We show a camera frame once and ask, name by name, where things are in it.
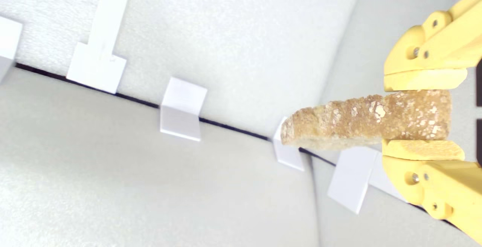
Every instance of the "screw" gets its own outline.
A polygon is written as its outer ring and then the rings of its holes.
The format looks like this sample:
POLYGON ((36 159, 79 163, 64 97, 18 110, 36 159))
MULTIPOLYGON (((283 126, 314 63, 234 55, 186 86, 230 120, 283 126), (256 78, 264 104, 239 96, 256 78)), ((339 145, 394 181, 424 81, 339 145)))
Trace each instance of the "screw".
POLYGON ((418 178, 418 175, 416 173, 413 173, 412 180, 413 180, 413 183, 418 183, 420 181, 420 179, 418 178))

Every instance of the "bread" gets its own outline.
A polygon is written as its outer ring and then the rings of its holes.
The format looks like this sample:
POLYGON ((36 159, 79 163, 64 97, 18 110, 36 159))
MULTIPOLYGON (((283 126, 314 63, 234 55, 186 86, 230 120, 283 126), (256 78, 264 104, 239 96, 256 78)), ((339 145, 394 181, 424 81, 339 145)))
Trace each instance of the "bread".
POLYGON ((447 90, 400 91, 303 108, 282 125, 283 144, 344 149, 381 139, 442 140, 450 130, 447 90))

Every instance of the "white plastic clip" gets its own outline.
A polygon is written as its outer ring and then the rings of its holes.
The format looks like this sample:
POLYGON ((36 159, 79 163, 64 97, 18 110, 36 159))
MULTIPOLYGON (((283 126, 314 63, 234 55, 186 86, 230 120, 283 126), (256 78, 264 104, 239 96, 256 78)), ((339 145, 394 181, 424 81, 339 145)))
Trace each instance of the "white plastic clip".
POLYGON ((406 202, 385 173, 382 153, 369 147, 341 151, 328 196, 358 214, 368 185, 406 202))
POLYGON ((199 113, 206 93, 206 88, 171 78, 160 106, 160 131, 200 141, 199 113))
POLYGON ((15 62, 22 24, 0 17, 0 82, 15 62))
POLYGON ((276 154, 276 159, 279 163, 287 165, 291 168, 298 169, 300 171, 305 171, 303 166, 303 160, 301 158, 298 148, 293 146, 283 145, 281 143, 281 126, 286 120, 286 117, 281 120, 276 133, 273 136, 273 146, 276 154))
POLYGON ((355 214, 360 212, 378 151, 353 147, 341 151, 328 196, 355 214))
POLYGON ((127 0, 99 0, 89 43, 77 43, 67 79, 115 94, 126 60, 112 55, 127 0))

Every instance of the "black gap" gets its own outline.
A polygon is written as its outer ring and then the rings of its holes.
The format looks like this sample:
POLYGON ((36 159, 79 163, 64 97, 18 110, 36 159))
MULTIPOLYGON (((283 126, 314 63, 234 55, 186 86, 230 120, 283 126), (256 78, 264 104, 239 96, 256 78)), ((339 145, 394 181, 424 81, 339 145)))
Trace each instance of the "black gap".
POLYGON ((477 106, 482 107, 482 60, 477 64, 475 73, 475 98, 477 106))
MULTIPOLYGON (((31 67, 31 66, 27 66, 27 65, 23 65, 23 64, 15 64, 15 67, 17 68, 20 68, 22 70, 26 70, 26 71, 29 71, 29 72, 34 72, 34 73, 37 73, 37 74, 40 74, 40 75, 43 75, 43 76, 46 76, 46 77, 50 77, 50 78, 53 78, 53 79, 58 79, 60 81, 63 81, 63 82, 68 82, 70 84, 75 84, 75 85, 79 85, 79 86, 82 86, 84 88, 88 88, 88 89, 92 89, 94 91, 100 91, 102 93, 105 93, 105 94, 109 94, 109 95, 112 95, 112 96, 117 96, 119 98, 123 98, 123 99, 126 99, 128 101, 133 101, 133 102, 136 102, 136 103, 139 103, 139 104, 142 104, 142 105, 145 105, 145 106, 148 106, 148 107, 151 107, 151 108, 159 108, 159 105, 158 104, 155 104, 155 103, 151 103, 151 102, 148 102, 148 101, 143 101, 139 98, 133 98, 132 96, 127 96, 127 95, 124 95, 124 94, 119 94, 119 93, 116 93, 116 94, 110 94, 110 93, 107 93, 106 91, 101 91, 101 90, 98 90, 98 89, 95 89, 95 88, 92 88, 92 87, 89 87, 89 86, 85 86, 84 84, 80 84, 80 83, 77 83, 77 82, 74 82, 74 81, 71 81, 69 79, 67 79, 66 77, 64 76, 61 76, 61 75, 57 75, 57 74, 53 74, 53 73, 50 73, 50 72, 47 72, 47 71, 44 71, 44 70, 40 70, 40 69, 37 69, 37 68, 34 68, 34 67, 31 67)), ((478 67, 477 66, 477 106, 482 106, 482 67, 478 67)), ((239 132, 239 133, 243 133, 243 134, 246 134, 246 135, 250 135, 252 137, 256 137, 258 139, 263 139, 263 140, 266 140, 266 141, 269 141, 270 139, 266 136, 263 136, 263 135, 260 135, 260 134, 256 134, 256 133, 253 133, 253 132, 249 132, 249 131, 246 131, 246 130, 242 130, 242 129, 239 129, 239 128, 236 128, 236 127, 231 127, 230 125, 225 125, 225 124, 222 124, 220 122, 216 122, 216 121, 213 121, 213 120, 208 120, 206 118, 199 118, 199 121, 200 122, 204 122, 204 123, 207 123, 207 124, 210 124, 210 125, 215 125, 217 127, 222 127, 222 128, 225 128, 225 129, 229 129, 229 130, 232 130, 232 131, 235 131, 235 132, 239 132)), ((479 163, 481 163, 481 160, 482 160, 482 156, 480 156, 480 154, 482 154, 482 142, 480 139, 482 139, 482 120, 477 120, 477 160, 479 161, 479 163)), ((327 160, 327 159, 324 159, 323 157, 321 156, 318 156, 317 154, 315 153, 312 153, 304 148, 299 148, 299 151, 301 153, 306 153, 308 154, 309 156, 312 156, 314 158, 317 158, 329 165, 332 165, 334 167, 336 167, 336 164, 335 163, 332 163, 331 161, 327 160)), ((414 207, 416 207, 417 209, 420 209, 422 211, 425 211, 425 209, 423 209, 422 207, 420 206, 416 206, 414 204, 410 204, 414 207)), ((447 221, 447 220, 442 220, 443 222, 445 223, 448 223, 449 225, 455 227, 456 229, 458 229, 458 227, 456 227, 455 225, 453 225, 451 222, 447 221)))

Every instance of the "black seam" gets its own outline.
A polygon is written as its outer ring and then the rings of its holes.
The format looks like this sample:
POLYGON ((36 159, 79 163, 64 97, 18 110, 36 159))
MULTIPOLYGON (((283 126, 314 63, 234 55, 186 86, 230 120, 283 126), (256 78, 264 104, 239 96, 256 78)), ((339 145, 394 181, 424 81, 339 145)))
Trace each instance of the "black seam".
MULTIPOLYGON (((58 74, 54 74, 54 73, 50 73, 50 72, 47 72, 45 70, 40 70, 40 69, 37 69, 37 68, 34 68, 34 67, 31 67, 31 66, 28 66, 28 65, 24 65, 24 64, 15 64, 15 67, 19 68, 19 69, 22 69, 22 70, 26 70, 26 71, 29 71, 29 72, 34 72, 34 73, 37 73, 37 74, 40 74, 40 75, 43 75, 43 76, 46 76, 46 77, 50 77, 50 78, 53 78, 53 79, 58 79, 59 81, 63 81, 63 82, 68 82, 70 84, 75 84, 75 85, 79 85, 79 86, 82 86, 84 88, 87 88, 87 89, 91 89, 91 90, 94 90, 94 91, 100 91, 102 93, 105 93, 105 94, 109 94, 109 95, 112 95, 112 96, 117 96, 119 98, 123 98, 123 99, 126 99, 128 101, 133 101, 133 102, 136 102, 136 103, 139 103, 139 104, 142 104, 142 105, 145 105, 145 106, 148 106, 148 107, 151 107, 151 108, 159 108, 159 105, 158 104, 155 104, 155 103, 151 103, 151 102, 148 102, 148 101, 144 101, 142 99, 139 99, 139 98, 134 98, 132 96, 128 96, 128 95, 124 95, 124 94, 120 94, 120 93, 115 93, 115 94, 111 94, 111 93, 107 93, 106 91, 102 91, 102 90, 99 90, 99 89, 95 89, 93 87, 89 87, 89 86, 86 86, 84 84, 80 84, 78 82, 74 82, 74 81, 71 81, 70 79, 67 79, 66 77, 62 76, 62 75, 58 75, 58 74)), ((263 140, 266 140, 266 141, 269 141, 270 139, 266 136, 263 136, 263 135, 260 135, 260 134, 256 134, 256 133, 253 133, 253 132, 249 132, 249 131, 246 131, 246 130, 242 130, 242 129, 239 129, 239 128, 236 128, 236 127, 231 127, 230 125, 225 125, 225 124, 222 124, 220 122, 216 122, 216 121, 213 121, 213 120, 208 120, 206 118, 202 118, 202 117, 199 117, 199 121, 200 122, 204 122, 206 124, 210 124, 210 125, 215 125, 217 127, 222 127, 222 128, 225 128, 225 129, 229 129, 229 130, 232 130, 232 131, 235 131, 235 132, 239 132, 239 133, 243 133, 243 134, 246 134, 246 135, 250 135, 252 137, 256 137, 258 139, 263 139, 263 140)), ((299 151, 301 153, 306 153, 308 154, 309 156, 312 156, 314 158, 317 158, 329 165, 332 165, 333 167, 336 167, 336 164, 321 157, 321 156, 318 156, 317 154, 315 153, 312 153, 304 148, 299 148, 299 151)), ((414 206, 416 207, 417 209, 420 209, 421 211, 424 211, 424 212, 427 212, 425 211, 425 209, 423 209, 422 207, 420 206, 416 206, 414 204, 410 204, 411 206, 414 206)), ((448 223, 449 225, 455 227, 456 229, 458 229, 458 227, 456 227, 455 225, 453 225, 451 222, 447 221, 447 220, 442 220, 443 222, 445 223, 448 223)))

